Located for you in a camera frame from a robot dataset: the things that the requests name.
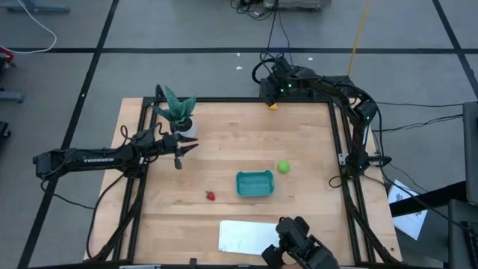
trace white paper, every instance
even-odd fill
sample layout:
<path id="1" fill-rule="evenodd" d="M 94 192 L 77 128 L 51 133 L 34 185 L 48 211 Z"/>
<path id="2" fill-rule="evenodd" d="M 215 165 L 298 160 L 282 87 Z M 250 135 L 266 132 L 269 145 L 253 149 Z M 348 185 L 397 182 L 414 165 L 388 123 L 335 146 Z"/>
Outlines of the white paper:
<path id="1" fill-rule="evenodd" d="M 275 223 L 223 220 L 219 225 L 219 251 L 261 255 L 271 244 L 279 245 Z"/>
<path id="2" fill-rule="evenodd" d="M 395 179 L 395 184 L 399 185 L 402 188 L 405 188 L 410 194 L 413 196 L 417 196 L 418 194 L 414 191 L 409 191 L 408 187 L 405 186 L 402 182 L 399 182 Z M 398 187 L 392 185 L 390 191 L 388 192 L 388 203 L 391 204 L 396 201 L 404 200 L 409 198 L 405 191 L 400 190 Z M 417 240 L 418 236 L 420 235 L 421 227 L 423 226 L 423 222 L 425 221 L 427 210 L 419 211 L 413 214 L 408 214 L 400 217 L 394 217 L 394 225 L 397 229 L 404 232 L 411 238 Z"/>

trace white cable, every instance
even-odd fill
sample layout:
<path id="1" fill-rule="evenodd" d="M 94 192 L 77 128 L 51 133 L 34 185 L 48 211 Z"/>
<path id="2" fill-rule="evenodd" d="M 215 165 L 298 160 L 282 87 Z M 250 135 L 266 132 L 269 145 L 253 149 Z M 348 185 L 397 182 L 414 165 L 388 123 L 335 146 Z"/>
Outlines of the white cable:
<path id="1" fill-rule="evenodd" d="M 55 38 L 55 40 L 53 41 L 53 44 L 47 48 L 47 49 L 39 49 L 39 50 L 36 50 L 36 51 L 30 51 L 30 52 L 17 52 L 17 51 L 13 51 L 11 49 L 7 49 L 5 48 L 4 46 L 0 46 L 0 48 L 4 49 L 4 50 L 7 50 L 9 52 L 13 52 L 13 53 L 18 53 L 18 54 L 32 54 L 32 53 L 38 53 L 38 52 L 47 52 L 49 51 L 50 49 L 53 48 L 53 46 L 55 46 L 55 44 L 57 43 L 57 35 L 52 32 L 52 30 L 48 29 L 47 27 L 45 27 L 43 24 L 41 24 L 39 21 L 37 21 L 31 14 L 30 12 L 28 12 L 28 9 L 26 8 L 26 6 L 22 3 L 22 1 L 20 0 L 16 0 L 17 2 L 19 2 L 19 4 L 23 7 L 23 9 L 25 10 L 25 12 L 30 16 L 30 18 L 32 20 L 34 20 L 39 26 L 41 26 L 43 29 L 47 30 L 50 34 L 53 35 L 53 37 Z"/>

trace paper on floor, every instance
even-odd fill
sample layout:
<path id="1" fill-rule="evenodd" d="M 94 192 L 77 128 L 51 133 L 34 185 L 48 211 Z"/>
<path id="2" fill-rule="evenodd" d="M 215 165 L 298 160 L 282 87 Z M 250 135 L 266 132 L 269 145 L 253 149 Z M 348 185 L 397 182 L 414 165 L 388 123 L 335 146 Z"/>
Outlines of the paper on floor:
<path id="1" fill-rule="evenodd" d="M 409 191 L 408 187 L 405 186 L 402 182 L 395 179 L 395 184 L 399 185 L 402 188 L 405 188 L 410 194 L 413 196 L 417 196 L 418 194 L 414 191 Z M 409 198 L 405 191 L 400 190 L 396 186 L 391 186 L 390 191 L 388 192 L 388 203 L 391 204 L 396 201 L 404 200 Z M 413 214 L 408 214 L 400 217 L 394 217 L 394 225 L 397 229 L 404 232 L 411 238 L 417 240 L 418 236 L 420 235 L 421 227 L 423 226 L 423 222 L 425 221 L 427 210 L 419 211 Z"/>

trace green ball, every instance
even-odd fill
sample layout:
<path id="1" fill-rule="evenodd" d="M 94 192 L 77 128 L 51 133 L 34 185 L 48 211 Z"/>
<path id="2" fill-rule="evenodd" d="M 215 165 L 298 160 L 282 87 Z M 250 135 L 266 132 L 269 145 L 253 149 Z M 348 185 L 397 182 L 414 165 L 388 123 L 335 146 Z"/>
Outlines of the green ball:
<path id="1" fill-rule="evenodd" d="M 280 161 L 279 164 L 277 164 L 277 170 L 279 173 L 289 173 L 290 169 L 291 165 L 288 161 Z"/>

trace gray floor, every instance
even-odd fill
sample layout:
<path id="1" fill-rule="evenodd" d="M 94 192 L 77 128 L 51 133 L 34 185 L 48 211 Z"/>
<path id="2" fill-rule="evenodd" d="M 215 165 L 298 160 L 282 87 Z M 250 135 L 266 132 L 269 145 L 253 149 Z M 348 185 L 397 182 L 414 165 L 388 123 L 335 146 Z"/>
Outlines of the gray floor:
<path id="1" fill-rule="evenodd" d="M 56 47 L 96 47 L 111 0 L 43 1 L 65 3 L 72 9 L 68 15 L 37 15 L 58 35 Z M 318 13 L 282 11 L 291 46 L 352 47 L 364 4 L 365 0 L 333 0 L 329 9 Z M 441 0 L 441 4 L 462 47 L 478 48 L 477 2 Z M 120 0 L 105 47 L 265 47 L 270 23 L 270 19 L 256 22 L 236 14 L 226 0 Z M 3 10 L 0 33 L 3 46 L 41 47 L 51 41 L 26 15 Z M 272 46 L 287 46 L 278 25 Z M 359 47 L 451 49 L 452 45 L 431 0 L 375 0 Z M 60 147 L 92 56 L 20 55 L 18 67 L 9 69 L 1 82 L 7 90 L 24 93 L 26 100 L 21 105 L 0 104 L 0 120 L 8 121 L 13 132 L 0 152 L 0 268 L 16 266 L 43 195 L 31 158 Z M 295 64 L 327 75 L 346 73 L 350 59 L 348 54 L 293 57 Z M 467 59 L 477 70 L 478 55 L 467 55 Z M 257 62 L 257 54 L 247 53 L 103 54 L 72 146 L 110 145 L 121 99 L 152 95 L 157 83 L 170 86 L 180 96 L 257 96 L 258 86 L 250 79 Z M 456 55 L 357 55 L 352 80 L 376 101 L 447 104 L 477 99 Z M 460 108 L 380 108 L 384 128 L 460 114 Z M 384 134 L 384 146 L 394 164 L 428 190 L 464 179 L 461 120 Z M 400 172 L 386 172 L 415 189 Z M 93 205 L 101 178 L 101 172 L 71 174 L 60 180 L 56 192 Z M 30 266 L 80 262 L 90 215 L 88 210 L 54 199 Z M 432 220 L 427 223 L 432 227 Z M 431 264 L 407 250 L 413 247 L 407 242 L 407 238 L 400 240 L 407 262 Z"/>

